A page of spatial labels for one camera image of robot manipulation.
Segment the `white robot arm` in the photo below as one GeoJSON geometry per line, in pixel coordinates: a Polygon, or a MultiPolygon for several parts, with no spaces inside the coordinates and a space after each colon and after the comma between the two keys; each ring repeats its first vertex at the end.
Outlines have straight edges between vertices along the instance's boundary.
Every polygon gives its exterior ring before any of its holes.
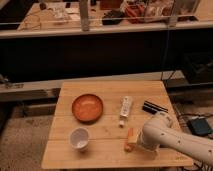
{"type": "Polygon", "coordinates": [[[164,145],[213,167],[213,140],[176,131],[172,124],[168,113],[157,112],[144,123],[137,144],[151,151],[164,145]]]}

